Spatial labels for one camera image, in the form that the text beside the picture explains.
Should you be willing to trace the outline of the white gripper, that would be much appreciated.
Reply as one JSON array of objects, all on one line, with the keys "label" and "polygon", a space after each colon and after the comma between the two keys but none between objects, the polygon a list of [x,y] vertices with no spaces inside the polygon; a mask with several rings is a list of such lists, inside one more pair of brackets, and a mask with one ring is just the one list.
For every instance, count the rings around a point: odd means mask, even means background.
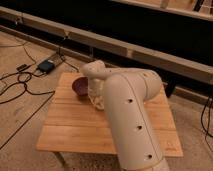
[{"label": "white gripper", "polygon": [[96,97],[99,97],[103,89],[103,80],[89,79],[88,80],[88,95],[91,103],[96,105]]}]

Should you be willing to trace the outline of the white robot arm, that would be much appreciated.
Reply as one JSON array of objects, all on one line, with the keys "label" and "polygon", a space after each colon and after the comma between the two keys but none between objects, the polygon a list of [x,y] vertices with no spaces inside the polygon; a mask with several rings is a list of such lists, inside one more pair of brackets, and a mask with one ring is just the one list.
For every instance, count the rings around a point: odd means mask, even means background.
[{"label": "white robot arm", "polygon": [[80,71],[88,78],[92,104],[105,111],[121,168],[170,171],[144,107],[160,92],[160,76],[148,69],[107,68],[100,60]]}]

